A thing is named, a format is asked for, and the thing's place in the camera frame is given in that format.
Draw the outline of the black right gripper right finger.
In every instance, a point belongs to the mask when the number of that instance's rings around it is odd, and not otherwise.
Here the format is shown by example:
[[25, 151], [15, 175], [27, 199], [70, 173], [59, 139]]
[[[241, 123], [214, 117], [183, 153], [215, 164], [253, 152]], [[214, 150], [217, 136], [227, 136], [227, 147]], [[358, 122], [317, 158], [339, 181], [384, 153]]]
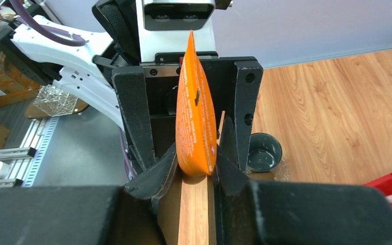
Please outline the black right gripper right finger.
[[226, 116], [213, 174], [218, 244], [392, 244], [392, 206], [379, 190], [254, 180], [236, 163]]

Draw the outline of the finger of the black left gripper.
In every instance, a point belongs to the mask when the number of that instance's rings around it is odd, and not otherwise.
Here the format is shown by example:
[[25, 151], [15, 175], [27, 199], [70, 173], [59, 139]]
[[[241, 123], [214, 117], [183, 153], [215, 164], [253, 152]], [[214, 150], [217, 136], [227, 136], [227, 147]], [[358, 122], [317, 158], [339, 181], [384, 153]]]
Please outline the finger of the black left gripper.
[[238, 167], [246, 171], [254, 112], [263, 75], [257, 60], [236, 61], [234, 122]]
[[155, 164], [154, 143], [144, 69], [141, 66], [117, 67], [112, 72], [125, 131], [131, 151], [142, 171]]

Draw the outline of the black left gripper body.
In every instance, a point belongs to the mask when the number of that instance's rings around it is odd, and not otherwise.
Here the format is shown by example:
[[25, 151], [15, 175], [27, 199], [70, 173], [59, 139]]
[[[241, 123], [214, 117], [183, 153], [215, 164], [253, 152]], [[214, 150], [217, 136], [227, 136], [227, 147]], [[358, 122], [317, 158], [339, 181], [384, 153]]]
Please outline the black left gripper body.
[[232, 1], [97, 1], [105, 47], [92, 102], [123, 128], [131, 159], [174, 148], [191, 157], [247, 159], [260, 64], [220, 57], [212, 15]]

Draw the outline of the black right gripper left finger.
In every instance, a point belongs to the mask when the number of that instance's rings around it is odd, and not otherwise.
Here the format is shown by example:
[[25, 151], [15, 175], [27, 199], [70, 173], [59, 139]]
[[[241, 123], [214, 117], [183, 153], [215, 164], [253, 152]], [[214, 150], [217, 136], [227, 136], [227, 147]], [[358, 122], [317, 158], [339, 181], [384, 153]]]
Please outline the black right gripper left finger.
[[0, 188], [0, 244], [177, 244], [175, 145], [122, 185]]

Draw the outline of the dark grey mug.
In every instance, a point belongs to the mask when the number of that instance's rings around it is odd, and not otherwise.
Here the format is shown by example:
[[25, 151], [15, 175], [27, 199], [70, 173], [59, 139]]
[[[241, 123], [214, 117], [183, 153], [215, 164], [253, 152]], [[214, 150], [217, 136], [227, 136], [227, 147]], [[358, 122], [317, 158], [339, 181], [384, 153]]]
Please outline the dark grey mug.
[[247, 170], [251, 173], [265, 173], [273, 170], [282, 160], [280, 142], [267, 133], [254, 133], [250, 137]]

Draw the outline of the orange toothpaste tube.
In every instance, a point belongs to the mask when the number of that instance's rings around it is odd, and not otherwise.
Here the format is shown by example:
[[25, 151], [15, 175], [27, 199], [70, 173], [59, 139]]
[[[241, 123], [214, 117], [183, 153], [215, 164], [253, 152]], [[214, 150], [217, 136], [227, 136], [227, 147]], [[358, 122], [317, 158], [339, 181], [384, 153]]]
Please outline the orange toothpaste tube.
[[217, 129], [213, 100], [203, 66], [188, 37], [178, 82], [176, 151], [178, 164], [188, 176], [211, 175], [217, 156]]

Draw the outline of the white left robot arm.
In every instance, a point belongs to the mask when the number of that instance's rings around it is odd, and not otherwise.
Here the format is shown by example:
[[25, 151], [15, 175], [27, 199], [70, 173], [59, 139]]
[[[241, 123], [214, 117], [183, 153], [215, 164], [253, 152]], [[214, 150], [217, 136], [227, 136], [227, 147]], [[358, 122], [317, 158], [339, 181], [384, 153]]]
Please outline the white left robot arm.
[[263, 69], [254, 57], [221, 58], [212, 14], [231, 1], [98, 1], [104, 28], [89, 32], [54, 23], [12, 1], [16, 19], [0, 31], [0, 48], [23, 75], [84, 100], [126, 135], [138, 174], [171, 145], [194, 143], [185, 105], [213, 104], [205, 130], [245, 171]]

